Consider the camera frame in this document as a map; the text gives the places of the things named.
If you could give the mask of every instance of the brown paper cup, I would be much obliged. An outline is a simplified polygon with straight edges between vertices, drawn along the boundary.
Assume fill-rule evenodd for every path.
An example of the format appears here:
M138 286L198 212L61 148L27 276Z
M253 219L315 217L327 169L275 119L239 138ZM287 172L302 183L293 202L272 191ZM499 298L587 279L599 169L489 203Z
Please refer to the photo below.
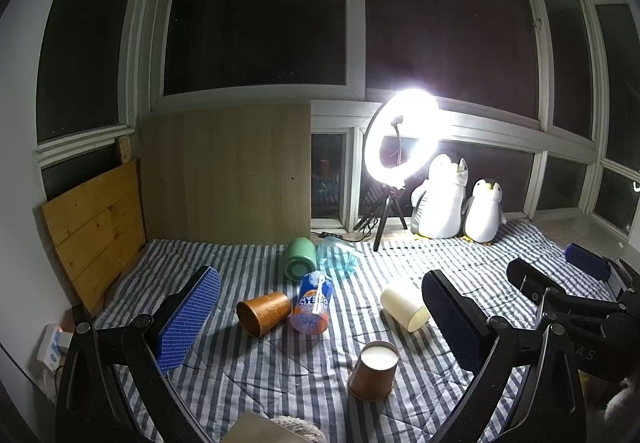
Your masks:
M367 353L369 358L366 355L363 361L363 353L372 347L383 348L378 350L382 354L377 355L378 358L372 358L372 355ZM396 354L395 363L393 363L393 358L388 358L391 356L389 351ZM376 340L364 346L347 381L351 394L364 401L377 401L387 397L394 387L394 376L399 359L398 349L389 342Z
M291 313L289 297L279 291L243 300L236 305L236 314L240 324L252 337L267 333L278 322Z

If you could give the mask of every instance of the ring light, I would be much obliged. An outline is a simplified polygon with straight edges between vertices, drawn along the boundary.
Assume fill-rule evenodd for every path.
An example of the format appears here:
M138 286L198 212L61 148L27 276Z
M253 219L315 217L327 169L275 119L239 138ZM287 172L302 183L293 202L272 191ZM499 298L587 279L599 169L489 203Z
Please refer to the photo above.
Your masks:
M385 167L380 147L385 136L394 134L392 122L402 116L402 136L418 139L410 158L395 167ZM435 98L420 89L407 89L378 108L365 133L364 164L370 176L383 184L401 189L404 181L429 161L441 137L442 118Z

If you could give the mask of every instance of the stuffed penguin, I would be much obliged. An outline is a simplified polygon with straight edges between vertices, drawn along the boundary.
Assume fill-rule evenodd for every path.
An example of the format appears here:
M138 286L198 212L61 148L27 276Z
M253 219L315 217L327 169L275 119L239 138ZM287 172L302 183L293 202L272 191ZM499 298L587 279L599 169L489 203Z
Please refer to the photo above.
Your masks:
M467 179L464 158L460 163L452 163L446 154L436 156L429 167L429 179L412 195L412 202L417 202L417 206L412 214L411 231L431 239L457 235Z
M465 204L465 236L477 243L488 243L507 220L500 206L502 188L498 183L481 179Z

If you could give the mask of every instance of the blue gripper pad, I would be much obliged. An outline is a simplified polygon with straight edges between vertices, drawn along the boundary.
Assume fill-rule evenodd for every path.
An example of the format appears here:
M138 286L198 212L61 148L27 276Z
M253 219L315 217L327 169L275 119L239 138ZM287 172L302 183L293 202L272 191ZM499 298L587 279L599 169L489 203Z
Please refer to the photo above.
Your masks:
M196 336L220 297L220 275L208 267L189 291L190 282L180 291L188 295L158 335L156 360L163 375L180 367Z
M575 243L568 245L564 249L564 260L589 274L593 279L609 280L611 271L607 261L580 245Z
M422 279L422 299L460 367L478 374L492 346L486 315L438 269Z

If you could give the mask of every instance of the dark window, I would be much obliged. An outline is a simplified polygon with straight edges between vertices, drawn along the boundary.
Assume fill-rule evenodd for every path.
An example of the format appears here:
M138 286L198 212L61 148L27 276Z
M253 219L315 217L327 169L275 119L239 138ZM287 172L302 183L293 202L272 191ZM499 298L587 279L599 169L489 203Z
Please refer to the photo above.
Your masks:
M554 125L591 137L591 55L579 0L545 0L554 56Z
M47 200L64 194L79 184L100 176L120 164L116 145L79 154L64 162L42 169L42 182Z
M413 138L402 139L402 162L405 162L412 148L417 143ZM466 196L473 191L479 179L493 179L502 187L502 210L504 212L521 212L529 188L529 177L533 167L533 154L500 147L464 144L462 142L441 141L436 152L427 164L411 176L404 185L400 198L400 208L405 217L412 212L411 192L427 178L431 160L438 154L447 154L451 161L458 162L464 158L468 168ZM385 166L394 166L398 160L398 140L395 136L386 136L380 149L380 159ZM360 181L359 214L364 216L382 195L382 184L369 176L366 167L362 168Z
M635 191L634 183L620 174L603 169L600 192L594 210L598 216L625 233L631 232L638 197L640 197L640 194Z
M640 42L628 4L597 6L609 70L607 158L640 170Z
M344 167L341 134L311 135L311 217L339 218Z
M53 0L38 68L39 142L118 123L127 1Z
M549 156L538 200L538 210L577 207L587 166Z
M164 92L345 84L344 0L174 0Z
M367 87L538 118L529 0L366 0Z

